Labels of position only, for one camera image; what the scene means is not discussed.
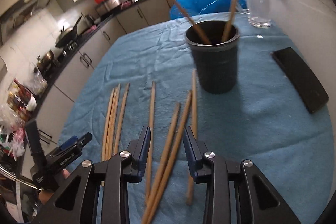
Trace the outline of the person left hand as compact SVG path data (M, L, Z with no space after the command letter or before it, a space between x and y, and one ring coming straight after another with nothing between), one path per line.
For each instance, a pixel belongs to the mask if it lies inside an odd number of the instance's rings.
M58 177L58 182L63 183L70 176L70 172L66 169L63 169ZM39 193L39 201L42 205L45 205L49 199L54 195L54 191L52 190L43 190Z

